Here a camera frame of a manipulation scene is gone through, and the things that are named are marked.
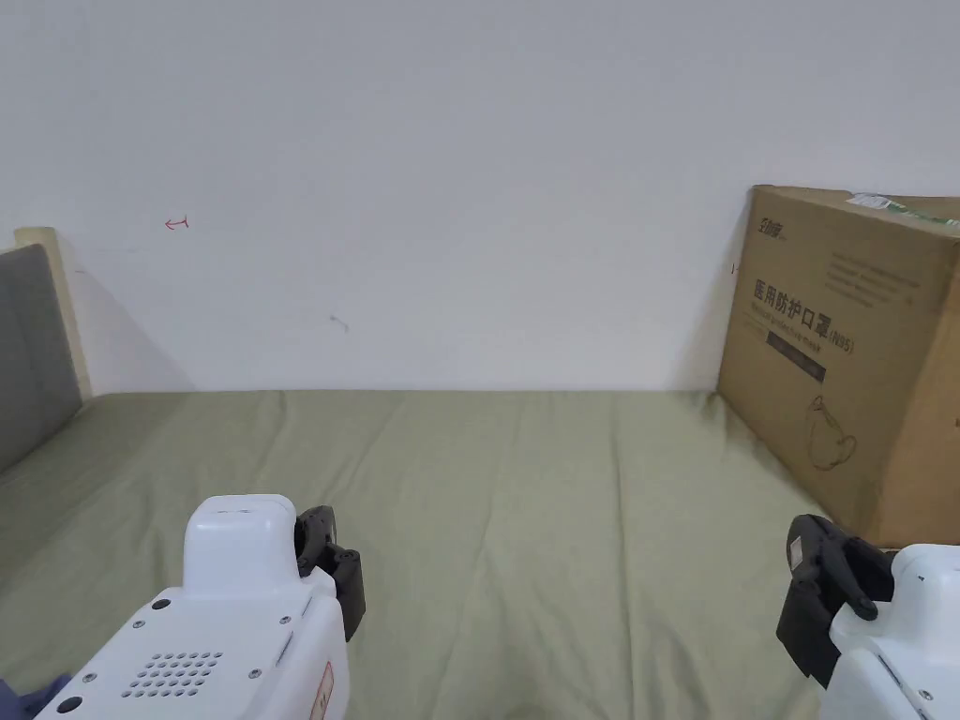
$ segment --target bed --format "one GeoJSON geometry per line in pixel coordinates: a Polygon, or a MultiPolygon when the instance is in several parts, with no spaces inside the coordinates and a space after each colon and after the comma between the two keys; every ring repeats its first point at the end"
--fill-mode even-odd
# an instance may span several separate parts
{"type": "Polygon", "coordinates": [[[179,583],[204,498],[280,492],[333,505],[363,558],[351,718],[816,717],[774,631],[786,529],[817,508],[716,395],[120,395],[67,414],[0,474],[16,689],[76,671],[179,583]]]}

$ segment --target gray headboard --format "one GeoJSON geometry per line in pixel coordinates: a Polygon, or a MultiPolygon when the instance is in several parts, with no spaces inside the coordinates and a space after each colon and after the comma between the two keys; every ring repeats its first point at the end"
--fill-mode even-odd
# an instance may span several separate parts
{"type": "Polygon", "coordinates": [[[0,254],[0,470],[80,409],[80,386],[47,253],[0,254]]]}

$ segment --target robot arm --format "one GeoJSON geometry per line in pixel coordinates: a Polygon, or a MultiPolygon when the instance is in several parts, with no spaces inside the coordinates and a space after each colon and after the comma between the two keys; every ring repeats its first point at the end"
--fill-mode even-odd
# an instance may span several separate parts
{"type": "Polygon", "coordinates": [[[960,717],[960,548],[895,557],[798,516],[777,637],[822,687],[821,719],[960,717]]]}
{"type": "Polygon", "coordinates": [[[183,586],[140,608],[38,716],[342,720],[347,640],[366,610],[359,553],[328,507],[206,500],[183,586]]]}

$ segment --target white robot body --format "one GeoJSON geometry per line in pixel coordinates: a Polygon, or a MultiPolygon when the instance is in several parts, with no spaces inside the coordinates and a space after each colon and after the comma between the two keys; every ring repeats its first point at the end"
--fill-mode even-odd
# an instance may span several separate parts
{"type": "Polygon", "coordinates": [[[298,573],[282,495],[206,500],[190,518],[183,587],[131,619],[38,716],[341,720],[349,697],[333,578],[298,573]]]}
{"type": "Polygon", "coordinates": [[[894,558],[894,595],[876,620],[845,605],[830,639],[840,651],[823,720],[960,717],[960,547],[911,545],[894,558]]]}

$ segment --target black label on box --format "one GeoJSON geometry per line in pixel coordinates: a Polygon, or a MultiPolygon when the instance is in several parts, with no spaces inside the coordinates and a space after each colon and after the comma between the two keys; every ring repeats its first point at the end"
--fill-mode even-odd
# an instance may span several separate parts
{"type": "Polygon", "coordinates": [[[770,330],[767,333],[767,345],[776,350],[783,357],[796,365],[817,382],[823,382],[824,378],[827,376],[827,368],[799,348],[795,348],[794,346],[790,345],[773,330],[770,330]]]}

